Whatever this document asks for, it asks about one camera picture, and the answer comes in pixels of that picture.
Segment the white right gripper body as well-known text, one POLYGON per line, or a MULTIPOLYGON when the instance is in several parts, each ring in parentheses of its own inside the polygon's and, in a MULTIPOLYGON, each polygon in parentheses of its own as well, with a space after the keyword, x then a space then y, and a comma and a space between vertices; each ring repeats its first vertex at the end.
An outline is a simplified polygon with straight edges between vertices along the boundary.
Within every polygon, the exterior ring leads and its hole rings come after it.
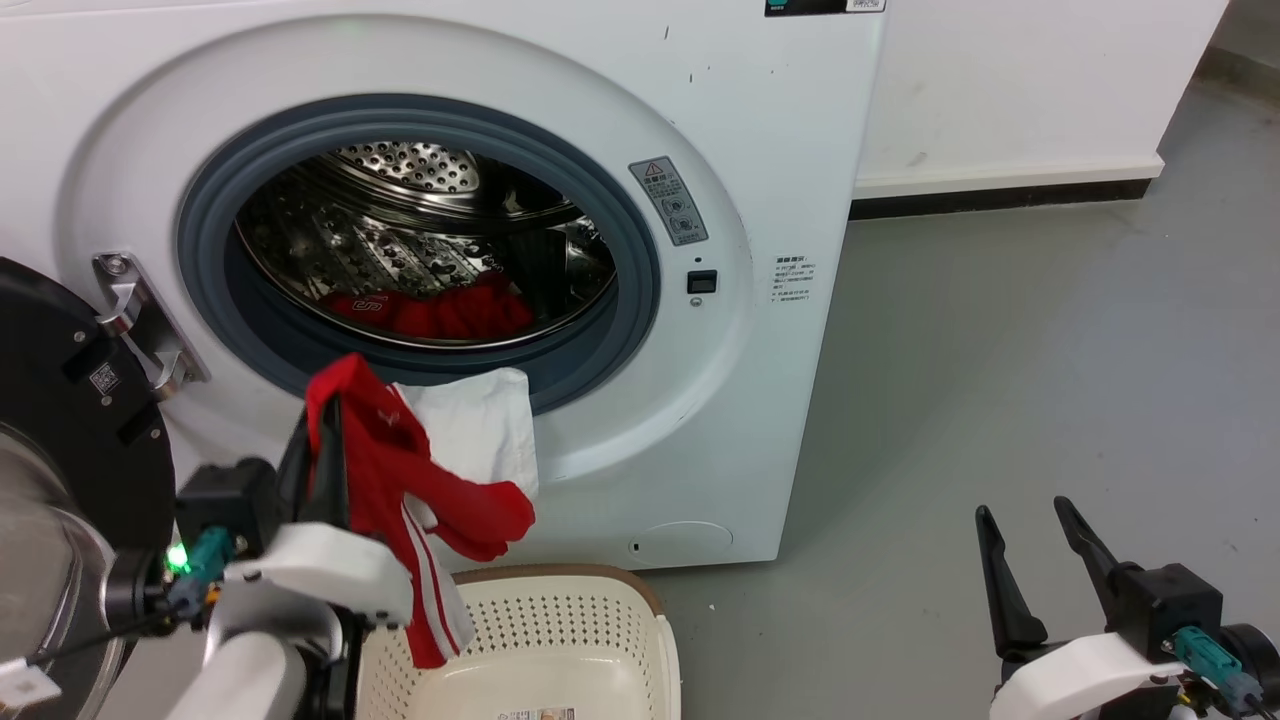
POLYGON ((1018 669, 996 692, 991 719, 1074 719, 1149 684, 1183 674, 1176 659, 1152 662, 1119 634, 1068 642, 1018 669))

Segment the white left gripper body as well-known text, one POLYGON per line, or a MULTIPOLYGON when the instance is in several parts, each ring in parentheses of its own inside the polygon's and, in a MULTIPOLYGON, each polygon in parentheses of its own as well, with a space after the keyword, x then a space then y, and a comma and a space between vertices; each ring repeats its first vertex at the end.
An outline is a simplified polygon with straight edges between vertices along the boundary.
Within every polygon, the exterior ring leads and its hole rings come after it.
POLYGON ((384 544, 320 521, 291 523, 259 557, 227 566, 223 621, 301 618, 321 603, 406 625, 413 600, 410 573, 384 544))

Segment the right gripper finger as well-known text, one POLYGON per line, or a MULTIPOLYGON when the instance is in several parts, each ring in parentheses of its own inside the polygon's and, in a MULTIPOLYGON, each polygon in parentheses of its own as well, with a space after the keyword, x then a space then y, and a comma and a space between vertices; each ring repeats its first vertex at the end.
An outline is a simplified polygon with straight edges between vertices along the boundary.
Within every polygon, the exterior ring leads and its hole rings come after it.
POLYGON ((1106 626, 1116 626, 1123 615, 1119 578, 1140 571, 1142 566, 1130 561, 1119 561, 1066 496, 1053 498, 1053 510, 1068 544, 1085 566, 1094 594, 1103 610, 1106 626))
POLYGON ((1027 606, 1005 557, 1004 536, 986 505, 975 510, 975 529, 995 652, 1002 662, 1029 662, 1047 650, 1048 633, 1027 606))

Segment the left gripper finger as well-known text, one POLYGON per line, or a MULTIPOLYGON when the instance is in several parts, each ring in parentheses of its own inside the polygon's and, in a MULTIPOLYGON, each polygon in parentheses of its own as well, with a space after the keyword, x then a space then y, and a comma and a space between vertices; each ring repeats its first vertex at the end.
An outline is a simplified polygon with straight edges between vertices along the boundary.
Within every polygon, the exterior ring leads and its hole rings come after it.
POLYGON ((301 509, 307 502, 311 469, 308 414, 303 410, 276 466, 278 507, 283 523, 297 521, 301 509))
POLYGON ((321 521, 349 529, 349 491, 342 401, 330 397, 319 413, 315 439, 308 437, 308 492, 300 506, 301 521, 321 521))

